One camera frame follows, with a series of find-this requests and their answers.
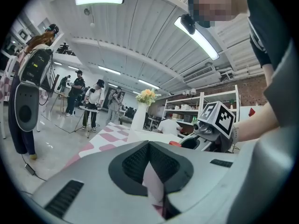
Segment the small round table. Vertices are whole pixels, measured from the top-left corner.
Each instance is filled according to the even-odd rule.
[[[78,124],[80,123],[80,120],[81,120],[81,118],[83,117],[83,115],[85,114],[85,113],[87,113],[87,111],[89,111],[89,112],[95,112],[95,113],[99,113],[100,111],[99,110],[94,110],[94,109],[87,109],[87,108],[85,108],[85,106],[79,106],[80,107],[80,109],[82,109],[82,110],[84,110],[84,112],[82,113],[82,115],[81,115],[81,117],[80,117],[80,119],[79,119],[79,121],[78,121],[78,123],[77,123],[77,125],[76,125],[76,127],[75,127],[75,131],[77,131],[78,129],[77,129],[77,126],[78,126]],[[87,119],[87,138],[89,138],[89,124],[88,124],[88,119]]]

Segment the air conditioner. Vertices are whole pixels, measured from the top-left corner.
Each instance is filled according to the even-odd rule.
[[[209,76],[213,73],[215,73],[216,70],[213,66],[207,66],[205,68],[202,68],[202,69],[199,69],[199,70],[196,70],[188,75],[185,75],[183,77],[183,81],[185,83],[190,83],[194,80],[198,80],[200,78],[203,78],[203,77],[206,77],[206,76]]]

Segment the black and white pattern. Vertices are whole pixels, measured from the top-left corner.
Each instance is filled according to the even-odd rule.
[[[217,125],[227,136],[229,136],[232,130],[234,119],[234,116],[223,106],[221,106],[215,121],[215,125]]]
[[[216,103],[207,104],[204,111],[201,113],[199,119],[208,120],[212,111],[214,110]]]

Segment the white vase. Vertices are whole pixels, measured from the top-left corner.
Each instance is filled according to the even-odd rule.
[[[146,103],[138,103],[138,108],[136,114],[133,118],[131,129],[133,130],[143,130],[143,125],[145,121],[145,113],[148,105]]]

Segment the ceiling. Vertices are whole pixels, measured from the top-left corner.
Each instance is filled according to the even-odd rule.
[[[218,22],[214,28],[197,30],[220,54],[212,61],[187,34],[174,25],[186,13],[186,0],[125,0],[121,5],[81,5],[75,0],[50,0],[57,23],[78,59],[92,73],[103,73],[97,65],[119,71],[105,73],[109,82],[141,91],[146,82],[162,93],[178,93],[220,82],[220,76],[200,77],[186,84],[183,77],[212,62],[217,69],[238,71],[258,65],[249,43],[246,17]],[[84,9],[91,10],[86,16]]]

